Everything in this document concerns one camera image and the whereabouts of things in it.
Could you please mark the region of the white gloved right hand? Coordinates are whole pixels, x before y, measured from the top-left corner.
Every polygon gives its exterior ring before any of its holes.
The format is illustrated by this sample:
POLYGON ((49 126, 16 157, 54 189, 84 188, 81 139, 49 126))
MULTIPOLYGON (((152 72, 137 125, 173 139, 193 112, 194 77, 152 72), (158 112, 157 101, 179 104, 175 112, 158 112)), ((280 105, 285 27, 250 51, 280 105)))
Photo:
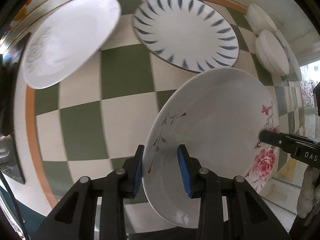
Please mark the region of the white gloved right hand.
POLYGON ((319 200, 319 169, 308 166, 304 172, 302 188, 297 201, 297 215, 305 218, 313 209, 313 202, 319 200))

